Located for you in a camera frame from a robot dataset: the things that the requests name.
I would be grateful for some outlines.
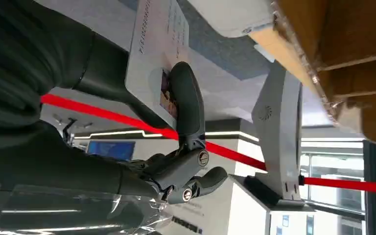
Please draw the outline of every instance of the red rope barrier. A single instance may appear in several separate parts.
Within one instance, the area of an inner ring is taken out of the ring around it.
[[[88,104],[83,104],[77,101],[62,98],[53,94],[46,94],[42,96],[41,102],[43,102],[44,104],[50,104],[50,105],[54,105],[60,108],[69,109],[69,110],[77,111],[80,113],[89,114],[89,115],[97,116],[100,118],[105,118],[108,120],[121,122],[123,124],[134,126],[145,131],[149,131],[149,132],[156,133],[156,134],[162,134],[164,137],[169,138],[169,139],[178,140],[178,134],[173,130],[156,129],[156,128],[149,126],[148,124],[144,123],[141,120],[134,119],[134,118],[122,115],[122,114],[117,114],[108,110],[100,109],[98,107],[94,107]],[[250,165],[255,168],[266,170],[266,165],[264,164],[264,162],[251,158],[244,154],[238,153],[236,151],[232,151],[231,149],[222,147],[220,145],[207,142],[206,149],[210,151],[211,153],[218,154],[225,158],[228,158],[237,162],[241,162],[241,163]]]
[[[307,177],[305,178],[305,184],[376,192],[376,183],[373,183],[373,182],[360,182],[360,181],[351,181],[351,180],[332,180],[332,179]]]
[[[97,116],[100,118],[105,118],[117,122],[121,122],[123,124],[127,124],[130,126],[137,127],[139,129],[156,133],[162,134],[164,137],[169,139],[178,139],[178,134],[169,129],[156,129],[148,124],[144,123],[141,120],[134,119],[125,115],[117,114],[108,110],[100,109],[98,107],[94,107],[88,104],[83,104],[77,101],[65,99],[56,95],[46,94],[42,96],[41,101],[44,104],[54,105],[60,108],[69,109],[73,111],[77,111],[80,113],[85,113],[93,116]],[[266,165],[264,162],[246,156],[244,154],[238,153],[231,149],[222,147],[220,145],[207,142],[206,149],[212,153],[218,154],[222,157],[258,168],[262,170],[266,170]],[[335,187],[335,188],[346,188],[346,189],[355,189],[355,190],[364,190],[370,192],[376,192],[376,183],[371,182],[357,182],[357,181],[349,181],[349,180],[331,180],[331,179],[320,179],[320,178],[305,178],[305,184],[307,185],[318,185],[318,186],[326,186],[326,187]]]

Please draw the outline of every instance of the transparent plastic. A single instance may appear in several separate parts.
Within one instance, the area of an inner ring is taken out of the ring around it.
[[[144,235],[171,222],[167,203],[140,196],[0,185],[0,235]]]

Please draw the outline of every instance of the glass window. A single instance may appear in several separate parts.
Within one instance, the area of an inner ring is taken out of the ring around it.
[[[311,177],[339,180],[364,180],[364,161],[355,156],[313,155]],[[364,192],[358,190],[312,186],[310,200],[336,205],[349,210],[362,211]]]
[[[289,227],[289,216],[288,215],[283,216],[283,227]]]
[[[301,175],[309,177],[309,155],[303,154],[301,156]],[[307,200],[309,197],[309,185],[299,186],[301,198]]]
[[[313,215],[306,217],[306,235],[313,235],[314,218]]]
[[[282,235],[282,228],[276,228],[276,235]]]
[[[288,227],[282,225],[284,216],[272,215],[270,235],[279,232],[282,235],[363,235],[365,231],[361,220],[323,211],[289,214]]]
[[[132,159],[135,143],[134,141],[91,141],[87,152],[129,161]]]

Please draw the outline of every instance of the ceiling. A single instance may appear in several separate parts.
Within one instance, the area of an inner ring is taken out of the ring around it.
[[[36,0],[88,26],[120,47],[129,50],[136,0]],[[254,48],[249,37],[228,39],[218,35],[186,0],[179,1],[189,23],[190,65],[204,98],[207,120],[243,118],[251,121],[251,110],[267,77],[269,62]],[[125,105],[73,90],[55,88],[52,94],[135,117]],[[330,125],[318,97],[304,88],[303,125]],[[43,107],[41,119],[58,125],[59,119],[76,118],[80,125],[92,122],[91,132],[126,126],[53,106]]]

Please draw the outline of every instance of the prosthetic hand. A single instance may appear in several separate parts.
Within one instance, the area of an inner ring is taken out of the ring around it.
[[[209,161],[201,93],[187,63],[176,64],[169,78],[178,103],[179,149],[166,156],[154,155],[136,170],[162,200],[183,203],[213,192],[227,178],[227,173],[216,167],[203,177],[195,177]]]

